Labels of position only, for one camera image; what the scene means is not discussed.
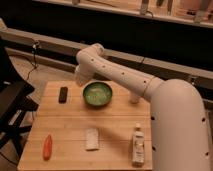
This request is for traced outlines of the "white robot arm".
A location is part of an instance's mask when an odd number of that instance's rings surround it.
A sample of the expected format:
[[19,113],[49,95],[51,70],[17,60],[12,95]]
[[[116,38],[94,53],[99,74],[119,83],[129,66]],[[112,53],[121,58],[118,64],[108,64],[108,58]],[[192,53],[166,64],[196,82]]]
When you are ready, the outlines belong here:
[[162,80],[103,58],[98,43],[80,50],[76,83],[100,74],[150,103],[153,171],[211,171],[208,125],[198,90],[181,79]]

